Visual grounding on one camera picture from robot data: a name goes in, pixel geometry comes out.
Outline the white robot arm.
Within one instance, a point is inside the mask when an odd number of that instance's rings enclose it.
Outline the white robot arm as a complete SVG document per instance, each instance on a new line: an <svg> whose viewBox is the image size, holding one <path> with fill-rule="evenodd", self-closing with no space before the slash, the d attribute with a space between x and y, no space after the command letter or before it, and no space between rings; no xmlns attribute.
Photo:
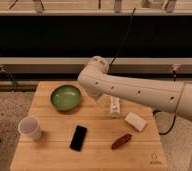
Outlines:
<svg viewBox="0 0 192 171"><path fill-rule="evenodd" d="M108 94L178 116L192 122L192 84L174 81L127 78L108 75L109 63L92 57L77 81L97 100ZM188 171L192 171L192 157Z"/></svg>

